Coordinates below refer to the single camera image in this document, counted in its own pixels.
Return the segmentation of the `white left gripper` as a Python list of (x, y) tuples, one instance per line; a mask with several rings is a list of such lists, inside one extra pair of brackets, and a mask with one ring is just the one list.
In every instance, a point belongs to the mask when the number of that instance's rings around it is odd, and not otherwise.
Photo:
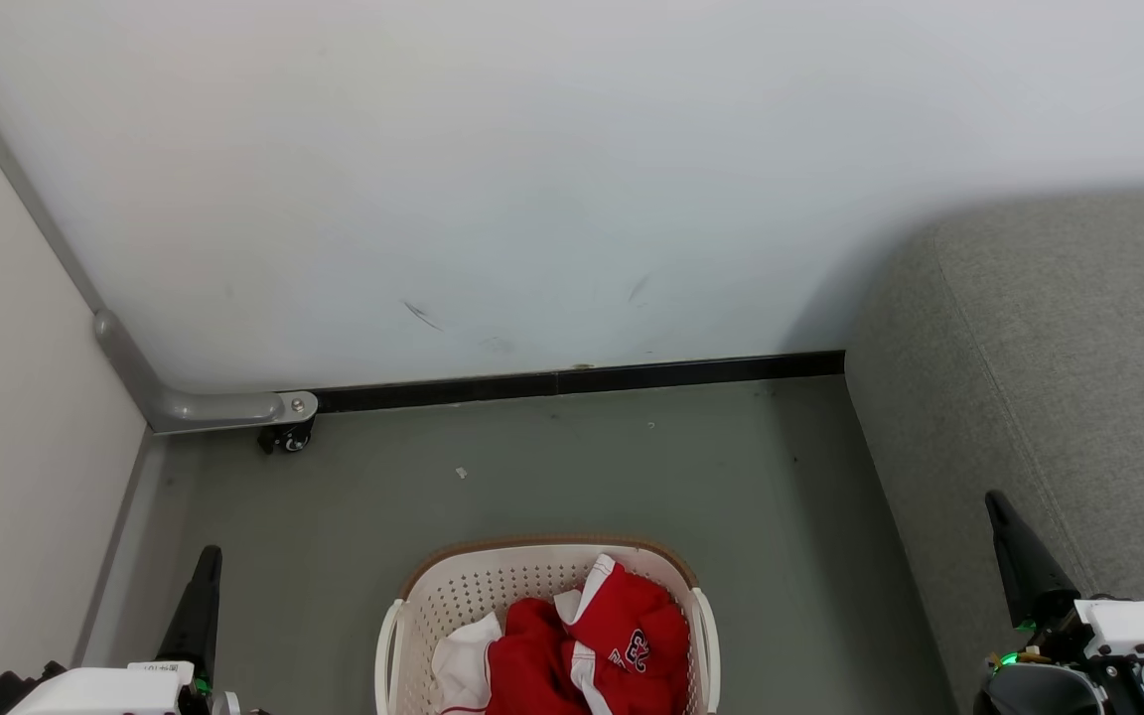
[(150, 662), (0, 675), (0, 714), (240, 714), (235, 692), (213, 689), (222, 549), (206, 546)]

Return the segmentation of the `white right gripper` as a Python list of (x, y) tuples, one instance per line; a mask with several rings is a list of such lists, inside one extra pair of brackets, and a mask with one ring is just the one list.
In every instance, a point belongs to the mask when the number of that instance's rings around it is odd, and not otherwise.
[(1144, 599), (1081, 599), (1003, 492), (985, 494), (1000, 583), (1025, 646), (991, 656), (976, 714), (1144, 714)]

